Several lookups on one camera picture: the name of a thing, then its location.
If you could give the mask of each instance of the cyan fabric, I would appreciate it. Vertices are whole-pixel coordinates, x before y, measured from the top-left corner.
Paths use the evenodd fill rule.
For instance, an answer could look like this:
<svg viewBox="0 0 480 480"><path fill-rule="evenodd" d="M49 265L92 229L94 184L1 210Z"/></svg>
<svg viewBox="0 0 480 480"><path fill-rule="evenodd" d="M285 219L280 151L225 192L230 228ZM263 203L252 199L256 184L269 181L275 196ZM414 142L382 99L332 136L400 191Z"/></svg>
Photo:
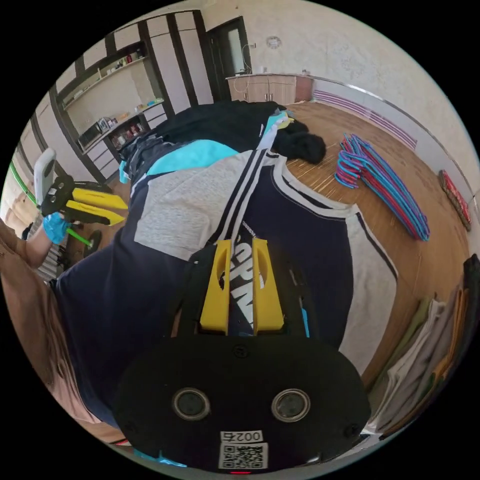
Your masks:
<svg viewBox="0 0 480 480"><path fill-rule="evenodd" d="M213 140L196 140L159 158L148 170L147 176L178 170L210 167L221 159L238 152Z"/></svg>

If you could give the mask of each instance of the hand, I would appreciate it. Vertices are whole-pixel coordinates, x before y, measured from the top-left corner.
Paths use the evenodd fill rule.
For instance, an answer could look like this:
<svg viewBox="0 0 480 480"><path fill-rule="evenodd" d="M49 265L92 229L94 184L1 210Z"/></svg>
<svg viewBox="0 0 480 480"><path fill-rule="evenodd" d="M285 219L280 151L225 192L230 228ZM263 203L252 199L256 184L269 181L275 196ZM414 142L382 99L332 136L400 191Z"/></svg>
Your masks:
<svg viewBox="0 0 480 480"><path fill-rule="evenodd" d="M69 226L70 224L64 220L64 216L57 211L43 219L43 229L46 236L56 245L64 241Z"/></svg>

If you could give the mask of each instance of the gray sleeve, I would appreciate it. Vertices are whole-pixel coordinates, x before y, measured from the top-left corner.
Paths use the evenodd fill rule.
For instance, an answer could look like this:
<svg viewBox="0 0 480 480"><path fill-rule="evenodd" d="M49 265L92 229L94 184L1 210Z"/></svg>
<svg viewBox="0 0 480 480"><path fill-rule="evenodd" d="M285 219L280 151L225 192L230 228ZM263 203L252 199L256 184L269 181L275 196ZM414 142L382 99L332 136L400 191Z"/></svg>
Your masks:
<svg viewBox="0 0 480 480"><path fill-rule="evenodd" d="M221 226L251 171L253 152L224 158L206 168L179 170L148 183L134 240L188 260Z"/></svg>
<svg viewBox="0 0 480 480"><path fill-rule="evenodd" d="M397 280L355 215L346 219L353 269L353 298L339 351L360 375L382 341L397 292Z"/></svg>

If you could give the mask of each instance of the drawer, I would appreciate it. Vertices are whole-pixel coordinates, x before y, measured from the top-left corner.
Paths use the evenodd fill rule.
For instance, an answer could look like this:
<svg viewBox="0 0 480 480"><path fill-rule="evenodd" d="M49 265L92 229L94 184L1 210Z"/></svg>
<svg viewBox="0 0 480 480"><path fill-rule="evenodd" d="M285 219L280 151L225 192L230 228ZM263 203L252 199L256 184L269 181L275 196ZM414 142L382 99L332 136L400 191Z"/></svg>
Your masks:
<svg viewBox="0 0 480 480"><path fill-rule="evenodd" d="M102 168L109 163L111 160L113 160L114 156L112 155L112 152L110 150L107 150L105 153L102 153L94 162L93 164L99 169L102 170Z"/></svg>
<svg viewBox="0 0 480 480"><path fill-rule="evenodd" d="M148 26L148 33L150 37L156 37L157 35L163 35L169 32L167 18L164 15L149 18L146 21L146 24Z"/></svg>
<svg viewBox="0 0 480 480"><path fill-rule="evenodd" d="M165 113L164 106L161 103L159 103L158 105L155 105L152 108L145 110L143 112L143 115L145 116L145 120L149 122L150 120L153 120L154 118L159 117L164 113Z"/></svg>
<svg viewBox="0 0 480 480"><path fill-rule="evenodd" d="M268 75L252 75L252 76L247 76L245 78L246 78L247 85L268 84L269 82Z"/></svg>
<svg viewBox="0 0 480 480"><path fill-rule="evenodd" d="M92 161L95 162L97 158L106 152L108 150L107 146L105 145L105 142L99 141L88 153L87 156L88 158Z"/></svg>
<svg viewBox="0 0 480 480"><path fill-rule="evenodd" d="M154 129L157 125L160 125L162 122L164 122L167 119L167 116L165 114L162 114L158 116L157 118L153 118L148 122L148 126L151 129Z"/></svg>
<svg viewBox="0 0 480 480"><path fill-rule="evenodd" d="M117 30L113 33L115 37L115 46L117 50L128 47L131 44L136 44L140 41L139 26L137 23L126 26L121 30Z"/></svg>
<svg viewBox="0 0 480 480"><path fill-rule="evenodd" d="M268 81L271 84L295 85L297 77L294 75L269 75Z"/></svg>
<svg viewBox="0 0 480 480"><path fill-rule="evenodd" d="M119 163L113 159L109 161L101 170L100 173L108 180L111 176L119 174Z"/></svg>
<svg viewBox="0 0 480 480"><path fill-rule="evenodd" d="M175 14L176 25L178 31L182 30L195 30L194 14L191 11L183 11Z"/></svg>
<svg viewBox="0 0 480 480"><path fill-rule="evenodd" d="M89 48L83 54L83 62L85 64L85 68L91 67L93 64L96 64L100 60L104 59L107 56L107 46L105 44L105 39L102 38L99 42L97 42L94 46Z"/></svg>

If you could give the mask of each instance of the wall shelf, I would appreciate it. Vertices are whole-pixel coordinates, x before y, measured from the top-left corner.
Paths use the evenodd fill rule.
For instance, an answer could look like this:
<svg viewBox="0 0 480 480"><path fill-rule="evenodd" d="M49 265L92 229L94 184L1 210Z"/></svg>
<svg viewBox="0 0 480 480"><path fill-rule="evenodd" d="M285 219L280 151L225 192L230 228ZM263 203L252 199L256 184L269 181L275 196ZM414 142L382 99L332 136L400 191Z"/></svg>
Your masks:
<svg viewBox="0 0 480 480"><path fill-rule="evenodd" d="M116 73L120 72L121 70L127 69L131 67L134 64L137 64L139 62L143 62L147 57L143 56L142 58L137 58L136 60L131 61L130 63L127 63L124 66L121 66L120 68L117 68L116 70L112 71L111 73L108 73L107 75L104 75L100 77L97 81L92 83L89 87L85 88L79 95L77 95L75 98L72 98L67 104L63 104L63 109L68 110L71 105L73 105L78 99L82 98L89 90L94 89L98 84L102 83L104 80L109 79Z"/></svg>

